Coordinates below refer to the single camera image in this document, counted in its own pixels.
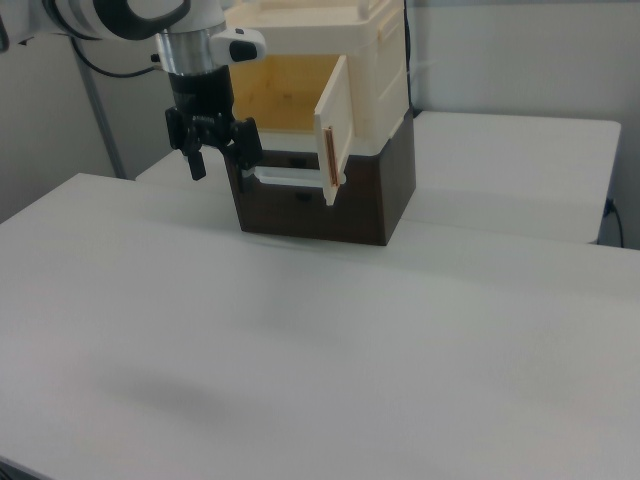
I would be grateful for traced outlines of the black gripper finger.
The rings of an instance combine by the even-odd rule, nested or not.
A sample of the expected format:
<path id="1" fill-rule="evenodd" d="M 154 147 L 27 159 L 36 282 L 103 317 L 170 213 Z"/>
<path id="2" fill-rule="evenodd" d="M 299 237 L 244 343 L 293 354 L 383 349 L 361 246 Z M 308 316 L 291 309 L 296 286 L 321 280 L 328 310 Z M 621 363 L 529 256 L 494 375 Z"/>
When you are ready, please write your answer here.
<path id="1" fill-rule="evenodd" d="M 243 193 L 244 173 L 252 170 L 263 159 L 263 149 L 256 122 L 253 118 L 234 120 L 223 138 L 221 152 L 236 189 Z"/>
<path id="2" fill-rule="evenodd" d="M 165 120 L 171 148 L 182 153 L 189 165 L 192 179 L 201 180 L 206 176 L 205 163 L 200 152 L 202 143 L 191 118 L 172 107 L 165 111 Z"/>

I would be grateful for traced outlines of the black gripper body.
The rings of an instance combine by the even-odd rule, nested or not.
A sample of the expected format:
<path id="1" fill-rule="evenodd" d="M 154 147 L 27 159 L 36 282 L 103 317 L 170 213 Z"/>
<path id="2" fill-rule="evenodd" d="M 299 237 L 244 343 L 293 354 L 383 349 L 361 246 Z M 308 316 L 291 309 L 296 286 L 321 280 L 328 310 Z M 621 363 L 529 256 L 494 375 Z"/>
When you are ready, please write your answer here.
<path id="1" fill-rule="evenodd" d="M 215 120 L 219 131 L 229 131 L 235 121 L 234 95 L 228 69 L 216 69 L 200 75 L 170 74 L 175 107 L 168 110 L 168 130 L 182 128 L 179 117 L 207 117 Z"/>

